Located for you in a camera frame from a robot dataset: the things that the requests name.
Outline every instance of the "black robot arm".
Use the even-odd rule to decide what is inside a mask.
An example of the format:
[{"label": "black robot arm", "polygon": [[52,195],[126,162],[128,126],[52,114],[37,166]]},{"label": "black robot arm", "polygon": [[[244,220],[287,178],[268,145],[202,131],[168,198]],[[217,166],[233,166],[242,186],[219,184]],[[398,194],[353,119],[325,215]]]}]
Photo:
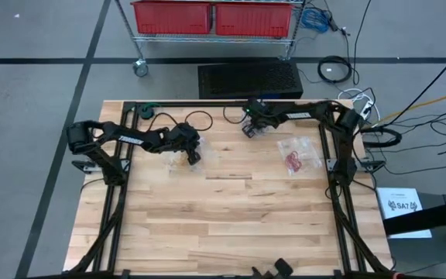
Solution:
[{"label": "black robot arm", "polygon": [[[103,133],[94,140],[93,130]],[[101,146],[117,140],[142,147],[150,153],[185,151],[190,165],[196,164],[201,156],[195,151],[199,145],[199,134],[187,123],[178,123],[171,130],[161,128],[146,132],[126,128],[113,122],[83,121],[67,128],[68,147],[73,154],[83,154],[101,167],[105,183],[121,185],[125,182],[125,171],[119,158],[110,157]]]},{"label": "black robot arm", "polygon": [[[248,100],[242,107],[250,121],[242,128],[244,134],[253,137],[260,129],[280,124],[291,119],[316,119],[338,139],[338,159],[334,166],[334,178],[341,184],[350,184],[357,167],[352,158],[354,133],[361,116],[337,101],[312,102],[297,105],[292,102],[268,104],[255,99]],[[330,117],[338,112],[336,120]]]}]

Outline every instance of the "floor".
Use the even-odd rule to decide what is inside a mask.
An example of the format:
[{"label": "floor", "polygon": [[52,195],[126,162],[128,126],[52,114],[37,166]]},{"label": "floor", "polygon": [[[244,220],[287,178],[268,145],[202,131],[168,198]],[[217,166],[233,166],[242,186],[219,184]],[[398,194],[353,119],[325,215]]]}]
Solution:
[{"label": "floor", "polygon": [[[122,3],[132,22],[129,1]],[[366,3],[328,2],[335,21],[351,33],[351,55]],[[323,7],[320,0],[314,4]],[[305,36],[314,33],[301,29],[298,38]],[[224,57],[277,57],[284,51],[281,46],[179,43],[151,43],[142,50],[149,75],[137,78],[131,68],[136,52],[111,0],[0,0],[0,278],[61,272],[84,178],[70,164],[76,158],[66,150],[63,126],[96,119],[105,99],[197,98],[198,64],[223,63]],[[328,32],[301,40],[294,57],[317,81],[320,57],[345,54],[345,40]],[[401,110],[446,64],[446,0],[373,1],[357,56],[358,87],[374,89],[382,117]],[[339,74],[335,65],[331,69]],[[305,79],[303,86],[303,98],[338,93]],[[351,88],[352,83],[339,87]],[[421,101],[443,95],[446,73]],[[446,101],[407,117],[443,112]],[[394,150],[446,141],[435,135],[426,127],[416,129]],[[438,156],[438,151],[390,153],[388,166],[410,171],[445,165],[446,155]],[[446,169],[408,175],[381,170],[376,178],[380,187],[446,194]],[[399,260],[397,270],[428,264]],[[446,277],[446,265],[417,274]]]}]

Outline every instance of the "wooden table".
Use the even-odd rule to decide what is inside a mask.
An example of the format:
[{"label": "wooden table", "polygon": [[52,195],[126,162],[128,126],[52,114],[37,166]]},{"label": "wooden table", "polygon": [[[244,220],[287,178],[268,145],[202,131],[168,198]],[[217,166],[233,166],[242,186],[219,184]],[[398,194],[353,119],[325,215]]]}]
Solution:
[{"label": "wooden table", "polygon": [[[106,101],[99,121],[119,123],[122,106],[120,101]],[[221,107],[156,111],[170,113],[182,122],[189,112],[199,109],[212,115],[214,125],[200,132],[203,159],[196,167],[188,166],[180,153],[134,149],[115,272],[245,275],[251,274],[252,266],[271,269],[280,257],[292,266],[294,275],[331,275],[334,269],[341,269],[331,201],[324,195],[328,187],[324,163],[289,176],[276,145],[278,140],[307,136],[322,157],[317,121],[289,121],[264,136],[248,139],[240,125],[225,121]],[[242,110],[227,108],[226,115],[237,121]],[[203,114],[192,115],[189,122],[198,129],[209,125]],[[146,130],[149,124],[150,120],[141,120],[137,128]],[[164,126],[173,123],[160,116],[153,127]],[[114,146],[111,142],[103,148],[113,154]],[[355,148],[359,156],[364,155],[360,139]],[[85,182],[100,177],[87,175]],[[355,179],[372,185],[368,174],[359,172]],[[362,238],[390,268],[393,264],[374,192],[356,183],[351,192]],[[64,270],[77,264],[94,242],[105,193],[102,181],[82,191]],[[355,270],[349,237],[347,242]],[[102,269],[109,245],[105,245]]]}]

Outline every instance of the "clear plastic bag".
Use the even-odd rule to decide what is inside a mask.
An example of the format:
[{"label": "clear plastic bag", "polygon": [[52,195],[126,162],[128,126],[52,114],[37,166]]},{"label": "clear plastic bag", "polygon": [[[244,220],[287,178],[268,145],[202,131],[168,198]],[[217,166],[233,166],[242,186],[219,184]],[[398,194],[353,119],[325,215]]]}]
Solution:
[{"label": "clear plastic bag", "polygon": [[278,150],[289,175],[321,167],[321,159],[306,136],[280,140]]},{"label": "clear plastic bag", "polygon": [[204,137],[199,139],[199,146],[195,150],[201,155],[201,160],[193,166],[189,165],[187,161],[187,153],[185,152],[161,153],[164,155],[164,163],[170,174],[186,171],[203,174],[205,165],[218,158],[218,155]]}]

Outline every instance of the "red storage bin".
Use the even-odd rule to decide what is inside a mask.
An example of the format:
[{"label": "red storage bin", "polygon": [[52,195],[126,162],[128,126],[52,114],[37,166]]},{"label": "red storage bin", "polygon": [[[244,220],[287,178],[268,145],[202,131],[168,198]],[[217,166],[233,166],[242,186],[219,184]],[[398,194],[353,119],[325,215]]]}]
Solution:
[{"label": "red storage bin", "polygon": [[216,4],[218,35],[288,36],[292,5]]},{"label": "red storage bin", "polygon": [[209,3],[140,1],[131,4],[141,34],[208,34],[211,29]]}]

